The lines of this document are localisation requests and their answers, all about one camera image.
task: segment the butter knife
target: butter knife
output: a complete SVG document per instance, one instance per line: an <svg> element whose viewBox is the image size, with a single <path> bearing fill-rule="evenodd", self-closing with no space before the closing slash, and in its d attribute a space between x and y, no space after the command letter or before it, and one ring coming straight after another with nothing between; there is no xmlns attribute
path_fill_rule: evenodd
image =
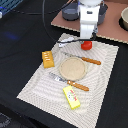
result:
<svg viewBox="0 0 128 128"><path fill-rule="evenodd" d="M65 83L67 83L67 84L69 84L69 85L72 85L72 86L74 86L74 87L76 87L76 88L79 88L79 89L81 89L81 90L89 91L89 88L88 88L88 87L83 86L83 85L81 85L81 84L77 84L77 83L75 83L75 82L73 82L73 81L70 81L70 80L65 80L65 79L59 77L58 75L56 75L56 74L54 74L54 73L49 72L49 75L50 75L50 77L51 77L52 79L54 79L54 80L56 80L56 81L62 81L62 82L65 82Z"/></svg>
<svg viewBox="0 0 128 128"><path fill-rule="evenodd" d="M97 64L97 65L101 65L101 62L97 61L97 60L93 60L93 59L89 59L89 58L85 58L85 57L80 57L80 56L72 55L72 54L69 54L69 53L66 53L66 52L63 52L63 51L61 51L61 52L63 54L65 54L65 55L67 55L67 56L70 56L70 57L78 57L78 58L81 58L83 61L90 62L90 63Z"/></svg>

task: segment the placemat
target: placemat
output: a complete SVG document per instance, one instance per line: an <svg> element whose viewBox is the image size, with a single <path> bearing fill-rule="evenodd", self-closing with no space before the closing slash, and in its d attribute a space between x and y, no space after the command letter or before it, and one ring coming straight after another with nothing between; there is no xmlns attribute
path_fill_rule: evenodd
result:
<svg viewBox="0 0 128 128"><path fill-rule="evenodd" d="M61 41L71 36L72 35L64 33L59 40ZM93 48L89 51L81 50L79 42L70 43L61 49L58 47L58 44L55 44L52 49L55 67L44 69L42 63L17 98L55 115L76 127L94 128L96 126L118 47L96 41L92 43ZM84 79L77 81L77 83L89 87L90 91L85 92L73 87L81 103L81 106L75 110L71 110L62 90L68 85L54 81L48 77L49 72L56 73L60 76L57 68L61 61L67 58L61 51L79 56L86 56L87 58L99 60L102 63L99 66L85 62L88 66L88 72Z"/></svg>

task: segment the yellow butter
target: yellow butter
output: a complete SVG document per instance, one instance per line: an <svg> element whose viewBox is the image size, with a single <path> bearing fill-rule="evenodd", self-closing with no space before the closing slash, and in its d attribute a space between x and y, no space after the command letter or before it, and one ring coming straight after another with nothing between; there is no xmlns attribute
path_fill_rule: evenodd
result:
<svg viewBox="0 0 128 128"><path fill-rule="evenodd" d="M64 91L64 94L68 100L68 103L69 103L71 109L80 107L80 102L79 102L78 98L76 97L76 94L73 91L71 86L63 88L63 91Z"/></svg>
<svg viewBox="0 0 128 128"><path fill-rule="evenodd" d="M54 60L51 51L42 52L42 59L44 68L54 67Z"/></svg>

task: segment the orange handle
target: orange handle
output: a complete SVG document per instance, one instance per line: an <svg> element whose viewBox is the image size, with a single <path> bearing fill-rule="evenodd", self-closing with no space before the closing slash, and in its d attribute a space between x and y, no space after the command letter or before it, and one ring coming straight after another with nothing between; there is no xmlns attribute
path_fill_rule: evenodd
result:
<svg viewBox="0 0 128 128"><path fill-rule="evenodd" d="M84 90L84 91L89 91L89 88L88 88L88 87L83 86L83 85L81 85L81 84L77 84L77 83L72 82L72 81L70 81L70 80L67 81L67 84L72 85L72 86L74 86L74 87L76 87L76 88L79 88L79 89L81 89L81 90Z"/></svg>
<svg viewBox="0 0 128 128"><path fill-rule="evenodd" d="M89 58L85 58L85 57L82 57L81 59L83 61L87 61L87 62L90 62L90 63L93 63L93 64L101 65L101 62L97 61L97 60L93 60L93 59L89 59Z"/></svg>

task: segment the table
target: table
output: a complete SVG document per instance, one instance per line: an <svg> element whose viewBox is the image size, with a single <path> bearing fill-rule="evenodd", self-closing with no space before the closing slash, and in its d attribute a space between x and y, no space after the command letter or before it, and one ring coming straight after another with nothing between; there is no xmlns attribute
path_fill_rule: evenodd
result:
<svg viewBox="0 0 128 128"><path fill-rule="evenodd" d="M56 10L66 2L47 0L45 12ZM41 0L26 0L16 10L41 13L41 8ZM62 33L79 36L78 32L51 26L56 15L45 15L46 27L52 37L58 40ZM96 41L119 47L96 128L127 128L128 45L99 37ZM0 104L51 128L75 128L16 98L42 63L41 53L51 50L54 44L45 33L41 15L8 13L0 20Z"/></svg>

